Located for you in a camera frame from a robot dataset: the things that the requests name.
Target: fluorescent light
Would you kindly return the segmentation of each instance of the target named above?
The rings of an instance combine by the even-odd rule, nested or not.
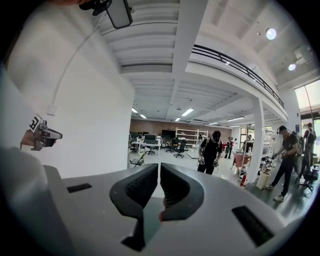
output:
[[[184,112],[182,114],[182,116],[185,117],[186,115],[190,114],[192,111],[194,111],[194,109],[193,108],[189,108],[186,112]]]
[[[295,68],[296,68],[296,64],[290,64],[288,66],[288,70],[290,70],[290,71],[295,70]]]
[[[268,38],[269,40],[273,40],[276,38],[277,36],[277,31],[274,28],[268,28],[265,32],[265,36],[266,38]]]
[[[239,120],[239,119],[242,119],[242,118],[245,118],[245,117],[244,116],[239,116],[239,117],[228,119],[227,121],[235,121],[235,120]]]

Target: shelving unit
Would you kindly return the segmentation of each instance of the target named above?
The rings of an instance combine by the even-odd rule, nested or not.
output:
[[[203,137],[208,137],[208,131],[202,130],[186,130],[186,129],[179,129],[178,127],[175,128],[175,136],[178,138],[185,138],[187,143],[186,146],[193,146],[197,144],[199,134],[202,134]]]

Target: white pillar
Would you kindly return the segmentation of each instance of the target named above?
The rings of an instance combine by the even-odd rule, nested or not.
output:
[[[254,143],[250,167],[247,170],[246,182],[252,183],[257,178],[265,139],[265,117],[261,99],[253,99],[254,111]]]

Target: white cable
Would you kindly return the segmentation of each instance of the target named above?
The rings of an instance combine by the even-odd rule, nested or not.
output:
[[[77,53],[80,51],[81,47],[86,43],[86,41],[94,34],[94,32],[97,30],[97,28],[99,27],[103,17],[105,16],[106,14],[106,11],[103,12],[103,14],[101,15],[101,18],[99,19],[99,22],[98,24],[95,26],[95,28],[93,29],[93,31],[83,40],[83,42],[77,47],[77,49],[75,50],[75,52],[73,53],[73,55],[71,56],[71,58],[69,59],[69,61],[67,62],[67,64],[65,65],[60,77],[59,77],[59,80],[58,80],[58,83],[55,87],[55,90],[54,90],[54,93],[53,93],[53,97],[52,97],[52,101],[51,101],[51,104],[54,105],[55,102],[56,102],[56,98],[57,98],[57,95],[58,95],[58,91],[59,91],[59,88],[61,86],[61,82],[62,82],[62,79],[64,78],[66,72],[67,72],[67,69],[68,67],[70,66],[71,62],[73,61],[74,57],[77,55]]]

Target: black metal railing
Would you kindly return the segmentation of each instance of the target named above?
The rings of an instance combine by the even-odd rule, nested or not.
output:
[[[254,81],[256,81],[259,85],[261,85],[267,92],[269,92],[277,102],[280,103],[282,107],[284,107],[283,101],[279,98],[279,96],[275,93],[275,91],[255,72],[253,72],[250,68],[243,65],[239,61],[229,57],[228,55],[225,55],[219,51],[195,44],[192,49],[193,54],[198,54],[202,56],[209,57],[211,59],[220,61],[226,65],[229,65],[242,73],[246,74],[250,78],[252,78]]]

